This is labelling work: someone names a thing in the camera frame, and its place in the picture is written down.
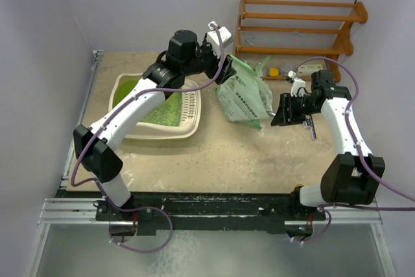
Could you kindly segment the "green cat litter bag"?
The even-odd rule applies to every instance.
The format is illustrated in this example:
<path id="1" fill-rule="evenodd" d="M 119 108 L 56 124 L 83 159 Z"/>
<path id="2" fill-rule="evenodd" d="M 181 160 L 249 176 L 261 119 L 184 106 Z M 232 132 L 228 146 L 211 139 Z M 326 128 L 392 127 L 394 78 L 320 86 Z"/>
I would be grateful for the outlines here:
<path id="1" fill-rule="evenodd" d="M 216 96 L 226 119 L 260 131 L 261 123 L 270 119 L 272 92 L 262 79 L 266 57 L 255 67 L 233 55 L 226 57 L 235 73 L 216 88 Z"/>

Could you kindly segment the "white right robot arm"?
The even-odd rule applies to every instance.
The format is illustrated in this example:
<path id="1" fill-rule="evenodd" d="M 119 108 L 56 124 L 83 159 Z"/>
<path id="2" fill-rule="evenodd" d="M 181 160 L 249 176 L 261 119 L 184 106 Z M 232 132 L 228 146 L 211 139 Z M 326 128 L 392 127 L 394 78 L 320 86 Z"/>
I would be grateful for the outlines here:
<path id="1" fill-rule="evenodd" d="M 335 158 L 319 184 L 303 186 L 299 197 L 290 201 L 289 214 L 304 219 L 311 207 L 328 203 L 369 205 L 373 202 L 385 171 L 382 157 L 373 155 L 364 142 L 351 107 L 351 95 L 346 87 L 337 86 L 330 71 L 320 70 L 311 75 L 311 91 L 305 81 L 290 71 L 288 93 L 282 93 L 271 126 L 299 125 L 321 113 L 329 125 L 335 144 Z"/>

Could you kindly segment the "black white bag sealing strip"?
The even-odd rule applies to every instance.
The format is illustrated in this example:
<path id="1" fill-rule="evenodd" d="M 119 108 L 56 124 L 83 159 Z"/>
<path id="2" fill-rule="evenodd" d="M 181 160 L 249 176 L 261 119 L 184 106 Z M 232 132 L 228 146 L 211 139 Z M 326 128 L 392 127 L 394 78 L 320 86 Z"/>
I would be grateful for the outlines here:
<path id="1" fill-rule="evenodd" d="M 305 121 L 303 122 L 303 127 L 305 129 L 309 129 L 311 133 L 311 137 L 313 140 L 317 140 L 316 129 L 313 121 L 312 115 L 306 115 Z"/>

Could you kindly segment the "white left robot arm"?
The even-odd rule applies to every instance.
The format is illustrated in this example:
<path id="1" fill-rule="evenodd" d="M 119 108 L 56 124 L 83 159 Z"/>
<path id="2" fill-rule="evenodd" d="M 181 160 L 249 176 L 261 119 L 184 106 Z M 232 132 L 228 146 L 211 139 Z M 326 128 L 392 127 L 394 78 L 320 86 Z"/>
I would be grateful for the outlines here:
<path id="1" fill-rule="evenodd" d="M 185 91 L 185 78 L 205 74 L 208 84 L 222 84 L 235 71 L 224 49 L 233 41 L 231 32 L 215 22 L 201 43 L 191 30 L 178 30 L 170 38 L 168 48 L 142 74 L 133 90 L 104 117 L 89 127 L 78 125 L 73 142 L 79 167 L 89 171 L 101 193 L 111 202 L 111 213 L 119 220 L 133 214 L 133 197 L 121 176 L 122 160 L 115 150 L 125 136 L 152 109 L 173 93 Z"/>

